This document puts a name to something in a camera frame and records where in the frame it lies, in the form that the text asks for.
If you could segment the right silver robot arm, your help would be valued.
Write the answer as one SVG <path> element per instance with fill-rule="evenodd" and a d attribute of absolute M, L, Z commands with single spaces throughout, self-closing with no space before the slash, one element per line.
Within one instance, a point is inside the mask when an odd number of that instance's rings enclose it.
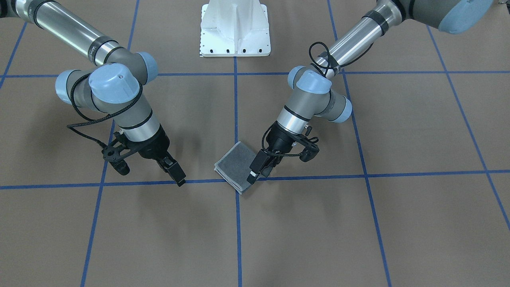
<path fill-rule="evenodd" d="M 55 0 L 2 0 L 1 17 L 35 24 L 95 65 L 56 79 L 57 96 L 84 119 L 68 129 L 99 145 L 118 174 L 129 174 L 126 158 L 139 154 L 154 160 L 179 187 L 185 184 L 185 172 L 168 152 L 170 140 L 143 95 L 159 73 L 153 56 L 129 51 Z"/>

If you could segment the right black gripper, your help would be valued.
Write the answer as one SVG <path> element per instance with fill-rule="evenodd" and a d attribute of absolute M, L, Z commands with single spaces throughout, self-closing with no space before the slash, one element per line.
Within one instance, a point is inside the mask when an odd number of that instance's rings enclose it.
<path fill-rule="evenodd" d="M 170 140 L 160 125 L 154 136 L 143 142 L 144 146 L 138 153 L 146 159 L 157 160 L 160 168 L 167 173 L 178 187 L 186 183 L 186 174 L 180 164 L 168 152 Z"/>

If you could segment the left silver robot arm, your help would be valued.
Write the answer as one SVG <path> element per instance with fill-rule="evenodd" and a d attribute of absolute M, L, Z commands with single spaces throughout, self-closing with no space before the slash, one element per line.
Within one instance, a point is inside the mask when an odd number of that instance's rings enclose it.
<path fill-rule="evenodd" d="M 292 157 L 295 144 L 303 150 L 302 162 L 319 152 L 318 138 L 308 138 L 308 123 L 314 116 L 330 122 L 344 122 L 352 104 L 332 89 L 332 78 L 359 60 L 378 38 L 406 20 L 415 20 L 448 34 L 460 34 L 473 27 L 492 5 L 491 0 L 378 0 L 360 21 L 320 55 L 311 56 L 308 67 L 298 66 L 288 74 L 292 94 L 275 122 L 261 140 L 261 149 L 241 180 L 254 184 L 268 175 L 284 157 Z"/>

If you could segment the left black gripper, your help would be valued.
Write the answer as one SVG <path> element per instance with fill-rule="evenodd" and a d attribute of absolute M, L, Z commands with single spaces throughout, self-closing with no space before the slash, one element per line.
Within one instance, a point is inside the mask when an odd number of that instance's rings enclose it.
<path fill-rule="evenodd" d="M 269 146 L 265 151 L 261 149 L 256 154 L 249 166 L 250 173 L 247 177 L 247 182 L 254 184 L 260 175 L 269 177 L 273 168 L 279 164 L 280 157 L 296 156 L 296 154 L 290 154 L 292 145 L 295 142 L 295 136 L 295 133 L 284 129 L 279 124 L 272 124 L 269 128 L 269 134 L 265 136 Z"/>

